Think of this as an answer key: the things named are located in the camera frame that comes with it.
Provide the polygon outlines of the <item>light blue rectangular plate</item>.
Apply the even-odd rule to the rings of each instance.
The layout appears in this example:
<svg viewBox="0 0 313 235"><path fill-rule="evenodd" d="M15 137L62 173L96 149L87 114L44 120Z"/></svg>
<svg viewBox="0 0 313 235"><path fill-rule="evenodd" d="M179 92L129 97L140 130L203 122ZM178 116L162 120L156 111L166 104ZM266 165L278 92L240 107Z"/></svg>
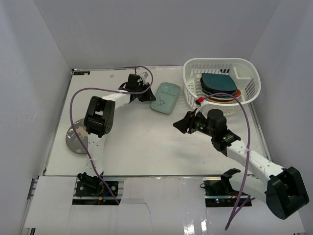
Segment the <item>light blue rectangular plate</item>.
<svg viewBox="0 0 313 235"><path fill-rule="evenodd" d="M155 94L156 100L151 103L151 108L159 113L171 114L180 93L180 86L169 82L161 83Z"/></svg>

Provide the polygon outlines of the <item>orange woven round plate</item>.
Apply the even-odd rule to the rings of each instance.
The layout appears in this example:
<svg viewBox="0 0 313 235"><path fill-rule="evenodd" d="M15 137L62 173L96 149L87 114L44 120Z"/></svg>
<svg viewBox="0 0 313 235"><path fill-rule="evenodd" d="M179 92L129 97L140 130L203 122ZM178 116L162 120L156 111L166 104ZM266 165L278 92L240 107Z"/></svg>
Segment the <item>orange woven round plate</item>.
<svg viewBox="0 0 313 235"><path fill-rule="evenodd" d="M218 100L218 99L214 99L212 97L208 98L207 101L209 102L214 102L214 103L219 103L219 104L231 104L234 103L235 100L234 99L222 99L222 100Z"/></svg>

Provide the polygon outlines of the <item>teal scalloped round plate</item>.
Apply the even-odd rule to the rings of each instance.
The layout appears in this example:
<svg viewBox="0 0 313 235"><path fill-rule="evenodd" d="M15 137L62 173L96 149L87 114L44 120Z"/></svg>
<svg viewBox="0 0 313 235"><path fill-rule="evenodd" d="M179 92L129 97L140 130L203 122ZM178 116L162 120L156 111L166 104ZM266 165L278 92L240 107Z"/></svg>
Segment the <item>teal scalloped round plate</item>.
<svg viewBox="0 0 313 235"><path fill-rule="evenodd" d="M206 95L213 94L212 92L210 92L210 91L208 91L208 90L206 90L206 89L204 89L204 88L202 88L202 91L203 91L203 93L205 93ZM218 97L218 98L230 98L229 96L224 95L224 94L216 94L216 95L214 95L214 97Z"/></svg>

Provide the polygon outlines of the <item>dark teal square plate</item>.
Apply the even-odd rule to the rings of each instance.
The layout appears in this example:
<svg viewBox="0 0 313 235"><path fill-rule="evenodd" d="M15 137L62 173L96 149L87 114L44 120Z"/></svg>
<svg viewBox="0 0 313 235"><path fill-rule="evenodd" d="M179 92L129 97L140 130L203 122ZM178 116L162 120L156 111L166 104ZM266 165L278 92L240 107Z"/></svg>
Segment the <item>dark teal square plate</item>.
<svg viewBox="0 0 313 235"><path fill-rule="evenodd" d="M229 75L203 73L201 75L205 85L213 92L232 93L236 92L237 86Z"/></svg>

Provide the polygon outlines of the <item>red and teal wave plate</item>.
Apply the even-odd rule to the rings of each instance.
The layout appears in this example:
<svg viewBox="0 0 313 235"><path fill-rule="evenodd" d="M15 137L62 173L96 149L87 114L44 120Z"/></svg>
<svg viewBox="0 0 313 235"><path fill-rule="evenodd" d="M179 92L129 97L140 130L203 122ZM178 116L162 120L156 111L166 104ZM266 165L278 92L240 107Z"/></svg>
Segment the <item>red and teal wave plate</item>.
<svg viewBox="0 0 313 235"><path fill-rule="evenodd" d="M237 89L236 92L232 94L232 96L235 98L239 98L241 96L241 91L239 89ZM229 97L229 96L224 95L224 94L214 95L214 96L211 96L209 99L218 100L218 101L222 101L222 102L228 102L228 101L233 100L232 97Z"/></svg>

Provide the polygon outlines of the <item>silver metallic round plate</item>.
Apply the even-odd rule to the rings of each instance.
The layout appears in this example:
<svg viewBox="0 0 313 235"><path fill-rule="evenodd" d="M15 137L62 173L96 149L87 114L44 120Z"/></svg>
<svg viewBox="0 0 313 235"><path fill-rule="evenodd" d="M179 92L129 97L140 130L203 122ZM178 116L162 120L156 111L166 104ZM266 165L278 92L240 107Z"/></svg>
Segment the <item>silver metallic round plate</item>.
<svg viewBox="0 0 313 235"><path fill-rule="evenodd" d="M69 127L66 133L66 144L69 150L76 154L86 154L86 150L78 140L78 137L76 136L74 130L76 130L79 138L85 145L85 147L88 147L88 134L86 131L86 127L84 126L84 120L80 119L76 122L74 122L74 128L72 126Z"/></svg>

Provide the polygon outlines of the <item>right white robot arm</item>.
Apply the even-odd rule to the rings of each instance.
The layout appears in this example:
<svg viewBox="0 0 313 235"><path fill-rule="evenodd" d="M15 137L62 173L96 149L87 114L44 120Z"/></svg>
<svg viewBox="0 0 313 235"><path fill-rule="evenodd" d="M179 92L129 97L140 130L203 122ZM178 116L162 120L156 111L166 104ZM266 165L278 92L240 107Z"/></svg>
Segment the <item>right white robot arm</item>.
<svg viewBox="0 0 313 235"><path fill-rule="evenodd" d="M287 219L309 203L300 172L248 150L240 137L228 129L221 110L212 109L206 117L201 112L189 111L173 126L184 134L198 131L210 136L217 151L247 167L254 177L245 178L243 192L264 202L276 217Z"/></svg>

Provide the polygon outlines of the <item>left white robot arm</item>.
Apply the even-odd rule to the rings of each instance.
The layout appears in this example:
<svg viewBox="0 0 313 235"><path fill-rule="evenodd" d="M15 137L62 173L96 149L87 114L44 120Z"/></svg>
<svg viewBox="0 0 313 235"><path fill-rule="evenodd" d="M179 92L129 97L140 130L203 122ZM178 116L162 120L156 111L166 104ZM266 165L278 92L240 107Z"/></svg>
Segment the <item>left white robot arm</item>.
<svg viewBox="0 0 313 235"><path fill-rule="evenodd" d="M109 95L103 97L93 96L90 99L83 122L88 143L84 144L77 131L74 131L88 157L85 171L78 174L78 179L89 194L98 196L108 193L116 197L117 194L103 180L102 159L106 136L112 130L114 113L117 108L136 99L140 102L156 100L151 85L140 75L131 73L127 82L123 83L117 90L105 89L104 91L109 92Z"/></svg>

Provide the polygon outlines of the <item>white plastic dish bin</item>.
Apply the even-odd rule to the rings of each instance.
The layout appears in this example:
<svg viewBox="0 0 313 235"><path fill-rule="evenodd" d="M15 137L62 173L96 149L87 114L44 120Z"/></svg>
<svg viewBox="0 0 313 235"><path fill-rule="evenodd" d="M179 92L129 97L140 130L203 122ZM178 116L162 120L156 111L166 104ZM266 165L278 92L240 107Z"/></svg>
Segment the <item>white plastic dish bin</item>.
<svg viewBox="0 0 313 235"><path fill-rule="evenodd" d="M183 66L185 99L191 109L196 109L196 99L206 96L201 88L201 75L211 73L229 75L237 89L238 97L245 105L254 101L261 91L261 81L255 66L242 58L193 58Z"/></svg>

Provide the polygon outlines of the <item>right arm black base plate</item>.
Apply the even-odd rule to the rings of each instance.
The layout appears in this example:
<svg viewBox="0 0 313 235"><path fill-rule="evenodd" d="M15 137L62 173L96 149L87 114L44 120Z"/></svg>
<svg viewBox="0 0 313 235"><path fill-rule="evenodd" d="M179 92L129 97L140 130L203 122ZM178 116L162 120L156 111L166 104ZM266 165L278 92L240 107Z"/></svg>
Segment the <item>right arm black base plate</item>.
<svg viewBox="0 0 313 235"><path fill-rule="evenodd" d="M221 180L205 180L200 184L204 190L207 208L230 208L235 205L239 192L222 185Z"/></svg>

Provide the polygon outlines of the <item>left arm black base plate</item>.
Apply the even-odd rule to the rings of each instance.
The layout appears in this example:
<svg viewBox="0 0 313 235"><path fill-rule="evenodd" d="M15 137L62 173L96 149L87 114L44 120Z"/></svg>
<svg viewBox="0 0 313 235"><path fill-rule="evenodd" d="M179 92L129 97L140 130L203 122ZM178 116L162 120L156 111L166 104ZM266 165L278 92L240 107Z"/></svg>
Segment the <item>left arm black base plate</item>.
<svg viewBox="0 0 313 235"><path fill-rule="evenodd" d="M117 206L118 203L114 200L111 193L104 186L103 182L99 182L97 189L84 185L81 181L77 181L73 195L73 205L88 205L88 206Z"/></svg>

